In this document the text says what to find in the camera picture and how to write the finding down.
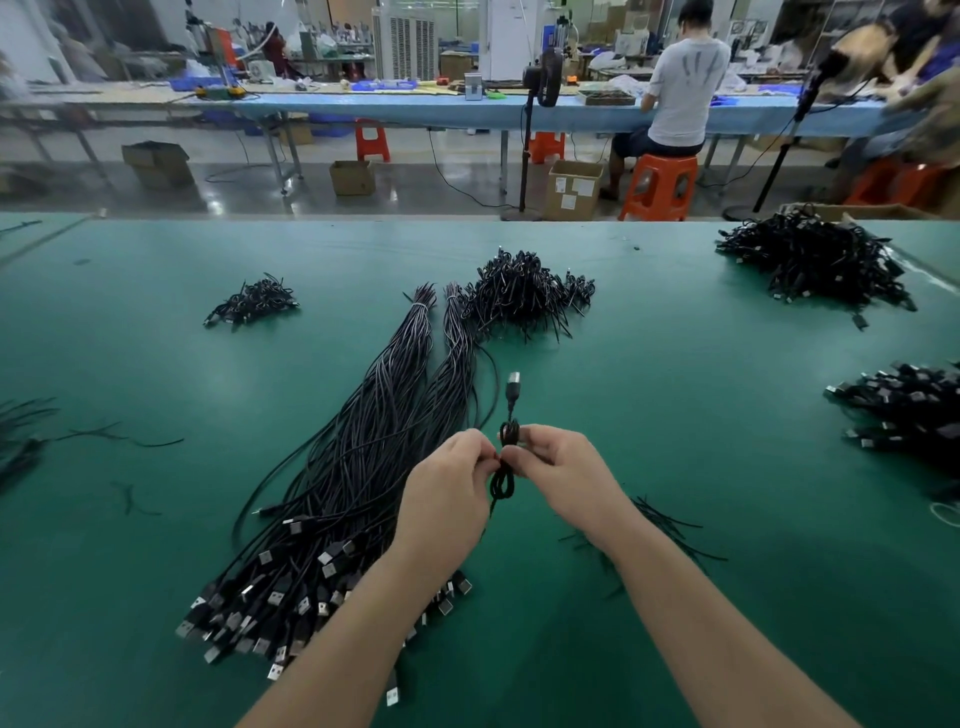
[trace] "cable bundle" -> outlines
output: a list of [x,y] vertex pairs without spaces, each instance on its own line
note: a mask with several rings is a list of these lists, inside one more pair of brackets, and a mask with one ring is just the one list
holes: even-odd
[[[271,522],[206,586],[177,630],[203,635],[209,663],[231,651],[252,652],[271,661],[268,677],[276,680],[390,544],[407,475],[463,427],[476,401],[474,348],[456,304],[444,316],[447,357],[427,381],[435,301],[432,286],[417,289],[403,323],[340,412],[257,485],[234,525],[235,540],[265,487],[308,451],[282,502],[257,511]],[[449,614],[454,593],[469,590],[455,573],[420,625],[432,612]]]
[[891,368],[827,388],[842,404],[879,420],[847,436],[866,449],[912,452],[960,476],[960,374],[900,362]]
[[685,553],[690,559],[693,560],[698,566],[701,566],[700,559],[698,557],[703,556],[707,559],[712,559],[713,561],[727,561],[723,556],[714,556],[711,553],[706,553],[701,551],[698,548],[694,548],[686,542],[686,536],[684,533],[677,527],[679,525],[686,526],[687,528],[703,528],[701,525],[696,523],[686,523],[683,521],[677,521],[677,519],[671,518],[666,514],[661,513],[656,508],[654,508],[650,503],[647,502],[647,499],[644,497],[637,496],[632,498],[636,510],[643,514],[647,521],[652,523],[654,526],[659,528],[663,533],[670,537],[670,540],[674,544],[680,547],[680,550]]
[[868,324],[860,310],[874,298],[917,310],[897,281],[903,269],[884,247],[889,239],[873,237],[857,225],[824,222],[794,209],[720,234],[724,239],[717,242],[717,252],[770,272],[775,299],[834,298],[854,309],[853,322],[861,330]]
[[27,400],[16,404],[0,404],[0,489],[33,468],[39,462],[46,440],[30,436],[21,438],[19,431],[60,412],[48,406],[53,399]]
[[299,303],[294,299],[293,289],[283,287],[283,279],[277,280],[269,273],[264,273],[265,279],[247,285],[244,281],[240,292],[230,296],[218,305],[210,315],[204,319],[204,326],[210,326],[214,317],[219,316],[228,324],[246,324],[272,313],[297,308]]
[[523,340],[539,328],[553,327],[570,336],[566,310],[573,307],[583,315],[596,291],[592,280],[569,272],[566,279],[544,268],[536,253],[510,255],[502,248],[483,268],[477,268],[480,280],[463,290],[464,317],[480,336],[489,335],[497,325],[514,325],[523,331]]

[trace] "plastic bag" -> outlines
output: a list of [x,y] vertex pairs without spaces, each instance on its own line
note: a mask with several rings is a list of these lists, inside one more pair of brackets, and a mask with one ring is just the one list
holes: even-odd
[[742,93],[743,91],[747,90],[747,82],[728,68],[727,73],[724,74],[723,81],[720,83],[720,88],[717,90],[724,91],[726,93],[730,93],[731,91]]
[[615,56],[616,54],[613,51],[604,51],[603,53],[598,53],[593,57],[589,68],[594,71],[603,70],[604,68],[626,68],[627,59],[616,58]]
[[629,93],[635,98],[639,98],[646,90],[647,84],[643,84],[633,76],[616,76],[607,82],[613,88],[617,88],[624,93]]
[[317,38],[317,50],[320,51],[321,56],[337,56],[340,54],[337,41],[326,33],[321,33],[320,37]]

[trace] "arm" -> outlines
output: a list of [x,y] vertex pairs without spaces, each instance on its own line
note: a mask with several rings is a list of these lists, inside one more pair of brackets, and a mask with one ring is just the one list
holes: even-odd
[[704,728],[855,728],[626,497],[583,435],[520,429],[501,458],[616,565],[636,612]]
[[654,66],[654,72],[650,76],[650,83],[647,84],[647,90],[643,92],[643,98],[640,99],[640,110],[643,113],[652,111],[657,99],[663,91],[663,73],[668,61],[668,50],[666,49],[657,59],[657,65]]
[[498,467],[493,445],[475,429],[419,463],[393,544],[237,728],[369,725],[410,627],[480,540],[485,483]]
[[952,75],[951,71],[944,71],[939,76],[934,76],[925,84],[914,88],[910,93],[900,99],[894,99],[887,102],[883,108],[884,113],[894,113],[895,111],[916,110],[930,106],[935,103],[940,92],[947,85],[947,81]]

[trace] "hair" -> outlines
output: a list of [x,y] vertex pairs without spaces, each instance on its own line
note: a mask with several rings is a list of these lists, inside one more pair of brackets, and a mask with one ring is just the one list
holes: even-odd
[[686,0],[677,17],[679,25],[689,28],[709,28],[713,17],[713,0]]

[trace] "blue table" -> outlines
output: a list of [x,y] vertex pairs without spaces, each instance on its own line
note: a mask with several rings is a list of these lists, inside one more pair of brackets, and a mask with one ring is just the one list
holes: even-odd
[[[241,101],[209,102],[187,100],[188,106],[209,109],[213,105],[229,107],[251,119],[262,119],[280,113],[341,114],[354,118],[370,118],[404,127],[436,127],[454,129],[496,129],[500,136],[500,189],[507,186],[507,150],[509,130],[521,129],[526,97],[467,101],[463,96],[430,96],[425,94],[290,94],[263,93]],[[739,162],[746,137],[755,134],[782,134],[787,131],[797,106],[797,97],[738,96],[731,106],[710,109],[707,134],[713,135],[705,167],[709,167],[721,135],[739,137],[727,169],[729,181]],[[878,101],[859,101],[840,107],[817,106],[800,126],[802,136],[869,136],[890,126]],[[556,107],[534,107],[533,129],[538,132],[631,132],[644,122],[652,122],[654,113],[637,107],[588,107],[579,99],[562,96]],[[894,122],[895,128],[906,126],[909,117]],[[281,192],[285,177],[275,165]]]

